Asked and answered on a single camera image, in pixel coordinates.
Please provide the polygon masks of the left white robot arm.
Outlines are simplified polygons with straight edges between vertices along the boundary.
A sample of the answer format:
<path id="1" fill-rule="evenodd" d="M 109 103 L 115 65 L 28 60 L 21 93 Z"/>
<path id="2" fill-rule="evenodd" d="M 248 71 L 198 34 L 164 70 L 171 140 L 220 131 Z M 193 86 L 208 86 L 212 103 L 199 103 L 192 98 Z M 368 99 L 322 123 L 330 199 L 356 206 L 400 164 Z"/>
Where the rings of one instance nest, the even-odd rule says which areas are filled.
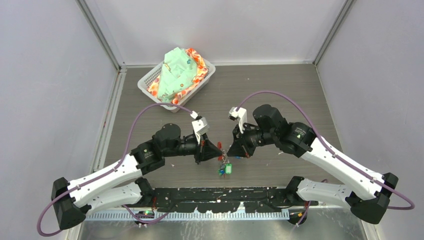
<path id="1" fill-rule="evenodd" d="M 221 155 L 206 133 L 181 136 L 178 125 L 167 123 L 150 140 L 127 153 L 122 163 L 71 181 L 56 179 L 51 199 L 58 199 L 53 208 L 59 229 L 73 228 L 87 216 L 114 206 L 138 203 L 148 207 L 154 197 L 143 176 L 163 167 L 167 157 L 193 156 L 199 164 Z"/>

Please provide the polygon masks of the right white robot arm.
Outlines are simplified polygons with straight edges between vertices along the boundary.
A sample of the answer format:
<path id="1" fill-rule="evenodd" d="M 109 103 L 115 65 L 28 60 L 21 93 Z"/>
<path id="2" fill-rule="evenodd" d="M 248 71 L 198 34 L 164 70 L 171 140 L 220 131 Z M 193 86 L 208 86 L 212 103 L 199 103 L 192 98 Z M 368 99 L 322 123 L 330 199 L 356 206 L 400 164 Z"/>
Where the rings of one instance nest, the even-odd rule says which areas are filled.
<path id="1" fill-rule="evenodd" d="M 288 203 L 324 202 L 347 208 L 367 223 L 380 223 L 392 195 L 381 185 L 394 189 L 399 181 L 397 176 L 365 168 L 325 139 L 319 139 L 310 126 L 287 122 L 279 110 L 269 104 L 257 107 L 252 115 L 256 124 L 247 122 L 246 109 L 230 109 L 229 119 L 237 125 L 232 131 L 233 143 L 227 156 L 249 158 L 257 147 L 274 145 L 285 154 L 315 164 L 342 182 L 331 184 L 293 176 L 284 189 Z"/>

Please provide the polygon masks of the red grey carabiner keyring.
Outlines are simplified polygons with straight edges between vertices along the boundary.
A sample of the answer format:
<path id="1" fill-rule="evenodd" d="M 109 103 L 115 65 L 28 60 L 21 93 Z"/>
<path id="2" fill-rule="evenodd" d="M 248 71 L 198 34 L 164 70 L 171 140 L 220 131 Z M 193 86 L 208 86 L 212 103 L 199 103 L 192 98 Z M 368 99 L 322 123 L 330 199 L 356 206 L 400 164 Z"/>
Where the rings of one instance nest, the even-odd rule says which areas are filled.
<path id="1" fill-rule="evenodd" d="M 223 149 L 222 142 L 219 141 L 216 146 L 221 151 L 221 155 L 223 156 L 225 154 L 225 150 Z"/>

